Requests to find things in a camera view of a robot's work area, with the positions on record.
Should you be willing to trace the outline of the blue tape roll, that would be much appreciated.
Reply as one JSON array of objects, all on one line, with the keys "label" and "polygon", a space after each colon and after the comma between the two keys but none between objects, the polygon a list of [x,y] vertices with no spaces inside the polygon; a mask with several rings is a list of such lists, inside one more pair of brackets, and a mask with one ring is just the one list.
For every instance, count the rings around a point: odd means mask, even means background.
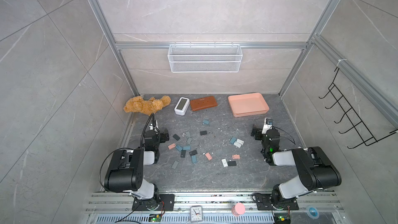
[{"label": "blue tape roll", "polygon": [[306,213],[311,219],[318,219],[320,216],[318,209],[314,206],[308,206]]}]

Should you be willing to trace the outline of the black eraser front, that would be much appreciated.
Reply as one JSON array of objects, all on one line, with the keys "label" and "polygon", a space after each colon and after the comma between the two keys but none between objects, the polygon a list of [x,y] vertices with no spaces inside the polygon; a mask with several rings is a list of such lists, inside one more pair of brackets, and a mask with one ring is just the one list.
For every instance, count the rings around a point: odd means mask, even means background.
[{"label": "black eraser front", "polygon": [[237,166],[236,161],[228,161],[227,164],[228,164],[229,167]]}]

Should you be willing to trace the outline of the pink eraser centre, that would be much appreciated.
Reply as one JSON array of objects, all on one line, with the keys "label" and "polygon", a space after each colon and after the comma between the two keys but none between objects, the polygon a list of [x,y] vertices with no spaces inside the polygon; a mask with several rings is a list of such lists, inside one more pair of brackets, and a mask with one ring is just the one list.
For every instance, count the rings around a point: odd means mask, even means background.
[{"label": "pink eraser centre", "polygon": [[209,152],[207,152],[207,153],[205,154],[205,157],[206,157],[209,161],[212,160],[212,156],[210,155]]}]

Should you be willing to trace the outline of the white digital clock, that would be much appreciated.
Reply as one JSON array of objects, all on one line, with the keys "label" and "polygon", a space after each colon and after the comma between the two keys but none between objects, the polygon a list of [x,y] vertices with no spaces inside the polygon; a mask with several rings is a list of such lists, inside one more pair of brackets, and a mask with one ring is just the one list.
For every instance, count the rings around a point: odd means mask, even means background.
[{"label": "white digital clock", "polygon": [[181,97],[174,108],[175,114],[179,116],[184,116],[190,105],[190,100],[186,97]]}]

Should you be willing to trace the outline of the brown teddy bear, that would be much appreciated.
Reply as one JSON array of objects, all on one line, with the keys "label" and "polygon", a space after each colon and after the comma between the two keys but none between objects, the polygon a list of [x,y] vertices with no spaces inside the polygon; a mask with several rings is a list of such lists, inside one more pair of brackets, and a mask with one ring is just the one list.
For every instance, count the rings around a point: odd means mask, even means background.
[{"label": "brown teddy bear", "polygon": [[170,103],[171,98],[168,95],[160,99],[151,97],[149,100],[144,100],[142,96],[136,96],[126,102],[123,110],[126,113],[142,113],[150,116],[152,113],[156,113],[170,105]]}]

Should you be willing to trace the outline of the pink round cap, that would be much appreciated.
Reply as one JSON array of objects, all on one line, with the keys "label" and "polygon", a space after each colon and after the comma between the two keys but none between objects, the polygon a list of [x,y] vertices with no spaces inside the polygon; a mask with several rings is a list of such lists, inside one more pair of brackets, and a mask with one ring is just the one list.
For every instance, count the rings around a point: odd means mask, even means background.
[{"label": "pink round cap", "polygon": [[236,217],[245,214],[245,212],[246,207],[243,203],[236,203],[231,209],[231,213]]}]

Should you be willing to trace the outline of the grey eraser front left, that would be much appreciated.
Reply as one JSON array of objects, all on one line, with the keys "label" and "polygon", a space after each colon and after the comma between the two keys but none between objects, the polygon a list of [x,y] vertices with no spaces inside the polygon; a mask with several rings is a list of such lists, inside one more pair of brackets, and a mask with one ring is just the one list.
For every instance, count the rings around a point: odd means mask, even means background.
[{"label": "grey eraser front left", "polygon": [[173,165],[172,165],[172,169],[176,169],[177,167],[178,167],[178,165],[179,165],[179,162],[178,161],[175,161],[174,163],[173,163]]}]

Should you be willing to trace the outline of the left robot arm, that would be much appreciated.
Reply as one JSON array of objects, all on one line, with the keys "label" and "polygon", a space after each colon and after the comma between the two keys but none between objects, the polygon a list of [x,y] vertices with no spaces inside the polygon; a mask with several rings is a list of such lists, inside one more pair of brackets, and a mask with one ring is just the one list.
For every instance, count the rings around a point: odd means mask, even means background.
[{"label": "left robot arm", "polygon": [[129,193],[143,203],[158,205],[161,202],[158,187],[144,179],[144,166],[159,161],[160,144],[169,140],[168,130],[161,132],[155,114],[150,114],[137,148],[118,148],[106,157],[110,163],[105,177],[98,174],[102,188],[114,193]]}]

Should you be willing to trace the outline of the white eraser front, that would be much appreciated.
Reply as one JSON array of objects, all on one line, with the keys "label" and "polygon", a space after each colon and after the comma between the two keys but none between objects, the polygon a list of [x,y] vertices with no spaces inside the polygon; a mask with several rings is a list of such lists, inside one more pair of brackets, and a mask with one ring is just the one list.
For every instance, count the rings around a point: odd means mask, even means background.
[{"label": "white eraser front", "polygon": [[226,159],[222,159],[221,161],[224,167],[228,167],[228,162]]}]

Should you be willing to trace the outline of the brown leather case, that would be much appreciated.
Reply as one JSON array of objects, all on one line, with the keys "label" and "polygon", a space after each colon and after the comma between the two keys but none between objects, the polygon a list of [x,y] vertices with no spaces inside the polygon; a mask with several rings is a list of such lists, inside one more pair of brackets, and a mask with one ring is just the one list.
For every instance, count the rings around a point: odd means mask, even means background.
[{"label": "brown leather case", "polygon": [[194,99],[190,101],[191,110],[200,111],[205,110],[207,108],[216,107],[218,103],[213,95],[202,97],[199,99]]}]

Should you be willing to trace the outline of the pink eraser left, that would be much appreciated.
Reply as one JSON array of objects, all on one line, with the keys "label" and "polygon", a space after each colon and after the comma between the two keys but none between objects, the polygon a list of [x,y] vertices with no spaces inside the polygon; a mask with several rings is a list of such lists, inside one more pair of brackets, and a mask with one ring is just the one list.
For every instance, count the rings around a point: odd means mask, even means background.
[{"label": "pink eraser left", "polygon": [[171,145],[168,146],[169,149],[173,149],[173,148],[175,148],[175,147],[176,147],[176,144],[175,144],[175,143],[173,143],[173,144],[171,144]]}]

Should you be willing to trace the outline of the pink storage tray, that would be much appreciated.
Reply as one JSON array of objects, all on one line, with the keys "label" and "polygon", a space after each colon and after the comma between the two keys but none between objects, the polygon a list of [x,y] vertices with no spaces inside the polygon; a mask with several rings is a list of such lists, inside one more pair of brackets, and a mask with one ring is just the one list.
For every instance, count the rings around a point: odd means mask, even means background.
[{"label": "pink storage tray", "polygon": [[230,95],[229,105],[234,117],[266,114],[269,106],[260,93]]}]

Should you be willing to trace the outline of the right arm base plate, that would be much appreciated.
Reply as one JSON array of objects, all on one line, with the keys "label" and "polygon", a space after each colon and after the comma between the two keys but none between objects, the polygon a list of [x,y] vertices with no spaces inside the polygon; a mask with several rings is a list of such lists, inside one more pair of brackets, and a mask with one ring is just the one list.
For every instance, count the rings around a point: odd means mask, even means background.
[{"label": "right arm base plate", "polygon": [[296,198],[284,199],[272,194],[253,193],[252,199],[260,211],[283,210],[298,211]]}]

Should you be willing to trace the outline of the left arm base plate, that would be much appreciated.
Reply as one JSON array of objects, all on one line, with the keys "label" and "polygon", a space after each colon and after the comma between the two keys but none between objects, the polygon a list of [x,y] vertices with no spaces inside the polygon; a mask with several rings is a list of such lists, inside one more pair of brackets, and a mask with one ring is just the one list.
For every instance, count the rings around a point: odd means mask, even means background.
[{"label": "left arm base plate", "polygon": [[148,200],[139,200],[137,198],[133,201],[133,211],[172,211],[175,204],[174,194],[160,194],[155,195]]}]

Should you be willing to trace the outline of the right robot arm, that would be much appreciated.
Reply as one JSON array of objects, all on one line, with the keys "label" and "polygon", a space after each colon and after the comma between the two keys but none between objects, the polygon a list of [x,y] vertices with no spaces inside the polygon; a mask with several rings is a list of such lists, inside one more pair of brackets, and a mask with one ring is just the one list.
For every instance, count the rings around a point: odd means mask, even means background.
[{"label": "right robot arm", "polygon": [[272,125],[253,126],[251,136],[261,142],[261,154],[268,165],[294,166],[297,170],[296,177],[273,187],[268,200],[273,208],[292,209],[298,197],[342,183],[339,171],[319,146],[280,150],[281,136]]}]

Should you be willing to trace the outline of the small analog clock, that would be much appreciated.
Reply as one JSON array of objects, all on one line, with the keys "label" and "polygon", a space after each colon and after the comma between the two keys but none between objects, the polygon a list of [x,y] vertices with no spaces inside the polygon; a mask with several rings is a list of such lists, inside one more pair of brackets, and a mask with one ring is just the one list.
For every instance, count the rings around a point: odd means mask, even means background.
[{"label": "small analog clock", "polygon": [[203,217],[203,208],[202,206],[192,206],[190,207],[190,221],[192,223],[202,222],[204,220]]}]

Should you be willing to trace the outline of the teal eraser near tray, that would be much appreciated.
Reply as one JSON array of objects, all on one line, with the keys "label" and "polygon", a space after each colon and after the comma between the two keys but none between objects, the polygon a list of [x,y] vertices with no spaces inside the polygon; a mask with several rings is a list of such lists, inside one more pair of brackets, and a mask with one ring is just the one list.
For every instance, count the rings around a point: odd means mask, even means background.
[{"label": "teal eraser near tray", "polygon": [[234,144],[236,141],[237,141],[237,138],[235,138],[235,137],[232,137],[232,138],[230,139],[230,143],[231,143],[231,144]]}]

